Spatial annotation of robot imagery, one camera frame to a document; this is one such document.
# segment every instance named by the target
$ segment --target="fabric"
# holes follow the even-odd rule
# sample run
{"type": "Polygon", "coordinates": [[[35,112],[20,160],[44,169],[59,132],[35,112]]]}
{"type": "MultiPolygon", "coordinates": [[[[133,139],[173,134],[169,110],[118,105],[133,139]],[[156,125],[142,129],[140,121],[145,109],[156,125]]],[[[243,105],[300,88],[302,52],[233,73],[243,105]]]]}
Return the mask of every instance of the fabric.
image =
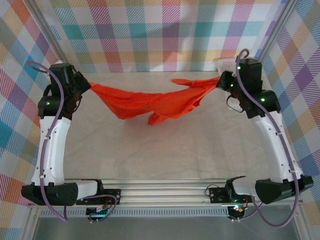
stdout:
{"type": "Polygon", "coordinates": [[[320,1],[300,0],[266,59],[286,134],[314,186],[302,194],[315,239],[320,236],[320,1]]]}
{"type": "Polygon", "coordinates": [[[212,71],[259,55],[286,0],[37,0],[83,73],[212,71]]]}
{"type": "Polygon", "coordinates": [[[0,240],[17,240],[28,201],[40,139],[38,101],[48,85],[26,61],[57,61],[23,0],[0,0],[0,240]]]}
{"type": "Polygon", "coordinates": [[[219,77],[208,80],[173,79],[172,82],[189,88],[168,93],[143,93],[124,91],[100,84],[92,90],[119,119],[131,119],[154,112],[148,124],[159,124],[167,119],[177,119],[200,105],[202,98],[216,88],[219,77]]]}

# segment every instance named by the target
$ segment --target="plaid backdrop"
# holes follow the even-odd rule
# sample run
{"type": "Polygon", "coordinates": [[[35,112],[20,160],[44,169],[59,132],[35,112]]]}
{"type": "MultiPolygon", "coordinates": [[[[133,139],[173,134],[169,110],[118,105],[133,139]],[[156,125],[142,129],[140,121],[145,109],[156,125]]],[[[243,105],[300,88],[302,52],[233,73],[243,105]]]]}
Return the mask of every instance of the plaid backdrop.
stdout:
{"type": "Polygon", "coordinates": [[[38,155],[37,104],[48,79],[27,60],[48,67],[57,58],[23,0],[0,0],[0,240],[18,239],[25,224],[21,187],[38,155]]]}
{"type": "Polygon", "coordinates": [[[286,0],[37,2],[69,61],[100,73],[210,71],[243,48],[258,55],[286,0]]]}
{"type": "Polygon", "coordinates": [[[279,98],[291,148],[304,173],[314,180],[302,199],[319,237],[320,0],[298,2],[264,69],[279,98]]]}

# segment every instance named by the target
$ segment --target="red cloth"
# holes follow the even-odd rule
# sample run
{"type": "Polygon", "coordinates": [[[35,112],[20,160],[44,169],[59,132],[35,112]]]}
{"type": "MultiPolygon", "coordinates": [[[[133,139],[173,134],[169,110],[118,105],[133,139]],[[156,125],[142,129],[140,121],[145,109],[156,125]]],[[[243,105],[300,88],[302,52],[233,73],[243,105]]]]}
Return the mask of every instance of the red cloth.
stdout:
{"type": "Polygon", "coordinates": [[[91,82],[93,90],[119,119],[154,112],[148,124],[159,124],[167,119],[177,119],[199,106],[202,98],[216,88],[219,77],[208,80],[172,79],[189,88],[167,93],[124,91],[91,82]]]}

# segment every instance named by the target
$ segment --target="orange cloth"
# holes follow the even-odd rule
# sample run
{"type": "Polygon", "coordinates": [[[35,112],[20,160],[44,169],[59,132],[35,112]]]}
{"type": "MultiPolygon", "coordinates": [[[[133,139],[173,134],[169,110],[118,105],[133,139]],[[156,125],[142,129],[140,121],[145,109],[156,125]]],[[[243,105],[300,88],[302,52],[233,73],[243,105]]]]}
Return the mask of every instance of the orange cloth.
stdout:
{"type": "Polygon", "coordinates": [[[177,119],[199,106],[202,98],[216,88],[219,77],[208,80],[172,79],[189,88],[168,93],[131,92],[91,82],[93,90],[119,119],[154,112],[148,124],[177,119]]]}

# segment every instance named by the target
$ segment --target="plaid wallpaper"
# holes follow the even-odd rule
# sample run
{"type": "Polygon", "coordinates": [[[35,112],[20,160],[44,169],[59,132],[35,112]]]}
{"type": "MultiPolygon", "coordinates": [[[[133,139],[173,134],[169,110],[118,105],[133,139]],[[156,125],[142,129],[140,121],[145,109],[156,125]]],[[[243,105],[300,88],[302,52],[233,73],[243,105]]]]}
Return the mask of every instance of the plaid wallpaper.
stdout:
{"type": "Polygon", "coordinates": [[[25,224],[21,187],[35,170],[40,139],[38,101],[47,77],[27,60],[57,58],[23,0],[0,0],[0,240],[15,240],[25,224]]]}
{"type": "Polygon", "coordinates": [[[259,54],[286,0],[37,2],[69,61],[100,73],[210,71],[243,48],[259,54]]]}
{"type": "Polygon", "coordinates": [[[279,97],[286,132],[299,164],[313,176],[302,195],[320,235],[320,0],[300,0],[264,68],[279,97]]]}

